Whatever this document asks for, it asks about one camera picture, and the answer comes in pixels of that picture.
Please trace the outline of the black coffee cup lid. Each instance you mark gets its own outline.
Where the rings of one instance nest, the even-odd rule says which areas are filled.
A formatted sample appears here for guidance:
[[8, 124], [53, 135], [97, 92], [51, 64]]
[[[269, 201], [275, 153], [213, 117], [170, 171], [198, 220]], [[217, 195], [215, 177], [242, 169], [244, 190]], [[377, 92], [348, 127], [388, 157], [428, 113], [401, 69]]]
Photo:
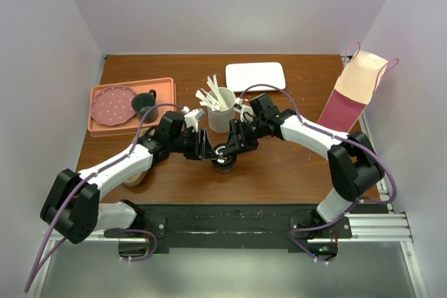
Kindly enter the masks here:
[[215, 160], [212, 160], [213, 165], [217, 167], [233, 167], [234, 164], [237, 162], [236, 155], [224, 154], [225, 148], [225, 144], [218, 144], [214, 147], [214, 152], [217, 155], [217, 158]]

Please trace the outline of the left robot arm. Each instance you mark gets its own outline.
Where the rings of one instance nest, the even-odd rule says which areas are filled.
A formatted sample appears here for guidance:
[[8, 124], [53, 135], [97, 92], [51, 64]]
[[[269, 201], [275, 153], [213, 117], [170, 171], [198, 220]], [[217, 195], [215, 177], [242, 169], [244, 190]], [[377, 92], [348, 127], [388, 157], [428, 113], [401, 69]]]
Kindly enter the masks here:
[[169, 111], [153, 131], [138, 137], [123, 152], [89, 169], [61, 171], [41, 209], [40, 218], [71, 243], [84, 241], [98, 230], [121, 229], [137, 237], [145, 228], [143, 210], [128, 200], [103, 204], [114, 188], [165, 161], [171, 153], [186, 159], [217, 159], [207, 131], [199, 128], [202, 109], [186, 114]]

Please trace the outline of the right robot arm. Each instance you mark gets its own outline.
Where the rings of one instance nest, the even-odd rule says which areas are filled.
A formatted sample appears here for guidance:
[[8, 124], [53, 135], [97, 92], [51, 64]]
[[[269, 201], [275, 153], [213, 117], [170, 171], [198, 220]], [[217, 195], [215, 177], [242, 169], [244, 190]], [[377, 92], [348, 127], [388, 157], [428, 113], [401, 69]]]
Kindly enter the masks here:
[[332, 189], [316, 207], [316, 216], [311, 220], [312, 231], [319, 237], [333, 232], [335, 220], [385, 175], [369, 138], [362, 132], [332, 131], [299, 117], [294, 110], [281, 111], [269, 94], [251, 99], [248, 105], [237, 99], [235, 109], [254, 117], [249, 121], [230, 121], [227, 143], [217, 149], [219, 160], [253, 151], [259, 139], [271, 136], [304, 146], [328, 161]]

